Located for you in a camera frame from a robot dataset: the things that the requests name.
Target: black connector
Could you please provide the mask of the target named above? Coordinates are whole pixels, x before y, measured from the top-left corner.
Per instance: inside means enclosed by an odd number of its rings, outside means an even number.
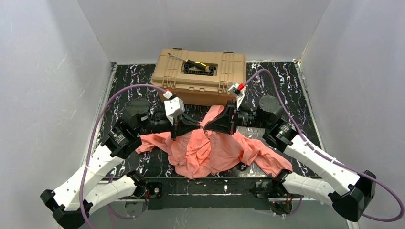
[[[366,170],[365,174],[377,178],[372,172]],[[357,222],[364,213],[375,194],[375,183],[360,176],[360,179],[353,186],[349,186],[350,191],[343,196],[337,192],[329,193],[332,200],[332,207],[343,218]]]
[[[52,216],[59,225],[61,225],[64,229],[77,229],[85,223],[80,208],[76,211],[65,211],[65,206],[59,206],[53,198],[54,196],[55,193],[53,190],[49,189],[45,190],[40,195],[42,202],[47,208],[49,208],[49,210],[52,211]],[[89,217],[89,211],[93,204],[88,203],[87,200],[83,200],[83,204],[86,215]]]

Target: pink shirt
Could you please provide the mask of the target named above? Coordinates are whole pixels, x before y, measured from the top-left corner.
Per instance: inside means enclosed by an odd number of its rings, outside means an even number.
[[[204,120],[204,126],[213,120],[223,106],[212,106]],[[169,154],[169,163],[176,173],[190,179],[205,177],[233,168],[239,162],[250,165],[253,161],[266,173],[276,176],[283,168],[292,170],[289,161],[265,146],[258,139],[249,139],[241,133],[226,135],[203,128],[171,139],[170,133],[142,135],[142,145],[136,149],[138,154],[150,151],[157,146]]]

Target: black marble tabletop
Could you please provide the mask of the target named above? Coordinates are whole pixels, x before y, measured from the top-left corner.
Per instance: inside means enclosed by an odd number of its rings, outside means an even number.
[[[246,78],[249,78],[257,70],[266,68],[271,71],[275,81],[278,85],[280,95],[285,101],[285,105],[298,123],[301,130],[305,133],[309,140],[319,146],[318,136],[309,113],[309,106],[304,97],[303,89],[298,79],[297,69],[293,62],[262,62],[262,63],[248,63],[246,68]],[[118,90],[137,83],[150,83],[151,76],[155,69],[154,64],[133,64],[133,65],[118,65],[117,72],[111,86],[110,96],[115,94]],[[257,106],[259,99],[263,95],[275,95],[275,90],[266,73],[260,74],[248,86],[245,100],[243,103],[249,108]],[[99,138],[107,134],[111,127],[114,125],[117,117],[121,114],[126,104],[132,99],[146,98],[151,104],[151,110],[163,107],[160,101],[158,92],[154,89],[139,88],[132,89],[119,96],[113,106],[109,108],[103,119],[100,129]],[[191,118],[201,121],[209,110],[207,106],[185,105],[186,114]],[[239,127],[238,131],[249,138],[261,139],[263,129]],[[293,165],[294,172],[307,176],[314,177],[316,174],[301,164],[299,161],[290,158],[282,153]],[[117,166],[113,172],[115,178],[126,174],[132,170],[138,170],[144,177],[178,177],[174,166],[169,164],[167,153],[158,148],[154,148],[149,152],[138,155],[137,153],[131,154],[121,165]],[[209,177],[265,177],[266,174],[255,164],[246,166],[242,163],[236,165],[234,168],[211,174]]]

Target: white wall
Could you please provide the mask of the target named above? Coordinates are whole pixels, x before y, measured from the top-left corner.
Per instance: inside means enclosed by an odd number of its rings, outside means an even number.
[[[39,195],[81,165],[110,63],[76,0],[0,3],[2,229],[55,229]]]
[[[156,63],[163,48],[299,58],[330,0],[78,0],[111,62]]]
[[[405,200],[405,1],[332,0],[302,58],[326,150],[369,169]],[[398,204],[378,187],[366,213],[393,217]],[[404,228],[405,220],[361,228]]]

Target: purple cable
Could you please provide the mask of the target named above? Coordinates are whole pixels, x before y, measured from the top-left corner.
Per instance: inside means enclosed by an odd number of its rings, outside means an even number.
[[[85,220],[85,222],[88,224],[89,228],[91,228],[91,229],[96,229],[96,228],[90,222],[90,220],[87,217],[86,212],[85,212],[85,207],[83,205],[83,187],[85,186],[87,167],[88,167],[88,165],[90,163],[91,152],[92,152],[92,149],[93,149],[92,146],[93,146],[94,136],[96,135],[96,132],[97,132],[97,126],[100,123],[101,119],[103,118],[104,113],[107,111],[108,107],[113,103],[115,98],[117,98],[117,96],[119,96],[120,94],[128,91],[129,89],[133,89],[133,88],[137,88],[137,87],[150,87],[150,88],[154,88],[156,90],[159,90],[159,91],[161,91],[163,93],[166,92],[164,89],[162,89],[160,87],[157,87],[157,86],[154,86],[154,85],[150,85],[150,84],[136,84],[136,85],[131,85],[131,86],[128,86],[128,87],[124,87],[123,89],[121,89],[117,93],[115,93],[108,100],[106,106],[104,106],[103,110],[98,115],[98,117],[96,119],[96,124],[94,125],[93,131],[92,131],[91,136],[90,136],[90,144],[89,144],[89,148],[88,148],[88,151],[87,151],[86,166],[85,166],[85,169],[83,171],[82,181],[80,182],[79,203],[80,203],[80,211],[82,212],[83,219]]]
[[[293,125],[294,125],[295,128],[297,129],[299,136],[302,138],[302,140],[303,140],[304,142],[306,142],[306,141],[307,141],[306,137],[305,137],[304,134],[302,133],[302,131],[301,131],[301,129],[299,128],[298,124],[294,121],[294,119],[292,118],[292,116],[288,113],[286,106],[284,105],[283,101],[281,100],[281,96],[280,96],[280,94],[278,93],[278,90],[277,90],[276,82],[274,81],[274,77],[273,77],[273,75],[271,74],[271,72],[270,72],[269,70],[267,70],[267,69],[260,69],[260,70],[257,71],[255,74],[253,74],[248,80],[246,80],[246,82],[244,83],[244,86],[246,86],[250,81],[253,80],[253,78],[255,78],[257,75],[259,75],[261,72],[266,72],[266,73],[270,76],[271,82],[273,83],[274,89],[275,89],[275,91],[276,91],[276,95],[277,95],[278,101],[280,102],[280,104],[281,104],[281,106],[283,107],[284,111],[285,111],[286,114],[288,115],[288,118],[291,120],[291,122],[293,123]],[[323,155],[322,153],[320,153],[318,150],[316,150],[316,149],[314,148],[313,145],[309,144],[308,142],[307,142],[305,145],[308,146],[311,150],[314,150],[314,152],[315,152],[317,155],[319,155],[319,156],[321,156],[322,158],[324,158],[324,159],[326,159],[326,160],[332,162],[332,159],[330,159],[329,157],[327,157],[327,156]],[[385,190],[387,190],[387,191],[395,198],[395,200],[396,200],[396,201],[398,202],[398,204],[399,204],[399,208],[400,208],[399,214],[398,214],[396,217],[393,217],[393,218],[382,219],[382,218],[377,218],[377,217],[374,217],[374,216],[369,216],[369,215],[366,215],[366,214],[363,214],[362,216],[364,216],[364,217],[366,217],[366,218],[369,218],[369,219],[376,220],[376,221],[381,221],[381,222],[394,222],[394,221],[397,221],[397,220],[399,220],[400,218],[402,218],[402,216],[404,216],[404,212],[405,212],[404,204],[402,203],[402,201],[401,201],[401,199],[398,197],[398,195],[397,195],[396,193],[394,193],[394,191],[392,191],[386,184],[384,184],[383,182],[378,181],[378,180],[375,179],[374,177],[371,177],[371,176],[369,176],[369,175],[367,175],[367,174],[364,174],[363,172],[358,171],[358,170],[356,170],[356,169],[350,168],[350,167],[348,167],[347,165],[344,165],[344,164],[339,163],[339,162],[337,162],[337,161],[333,161],[333,163],[334,163],[335,165],[338,165],[338,166],[342,167],[342,168],[345,168],[345,169],[347,169],[347,170],[350,170],[350,171],[352,171],[352,172],[355,172],[355,173],[357,173],[358,175],[360,175],[360,176],[362,176],[362,177],[365,177],[365,178],[371,180],[372,182],[375,182],[375,183],[379,184],[381,187],[383,187]]]
[[[113,182],[113,179],[114,179],[114,174],[111,174],[110,179],[108,180],[108,182],[109,182],[109,183]],[[122,216],[122,215],[116,213],[116,212],[113,210],[113,208],[111,207],[110,204],[108,204],[107,207],[108,207],[108,213],[110,214],[110,217],[111,217],[111,218],[113,218],[112,214],[114,214],[116,217],[121,218],[121,219],[135,219],[135,218],[141,216],[141,215],[146,211],[146,210],[145,210],[145,211],[143,211],[143,212],[141,212],[141,213],[139,213],[139,214],[137,214],[137,215],[135,215],[135,216]]]

